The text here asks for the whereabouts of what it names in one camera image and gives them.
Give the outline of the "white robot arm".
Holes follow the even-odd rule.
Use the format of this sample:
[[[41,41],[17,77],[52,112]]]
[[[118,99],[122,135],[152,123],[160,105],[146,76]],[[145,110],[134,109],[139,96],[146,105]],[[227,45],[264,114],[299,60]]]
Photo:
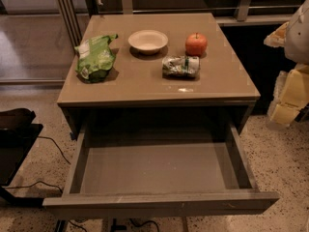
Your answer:
[[[309,0],[268,35],[264,44],[283,47],[285,57],[295,62],[292,70],[277,76],[267,111],[271,123],[288,127],[309,103]]]

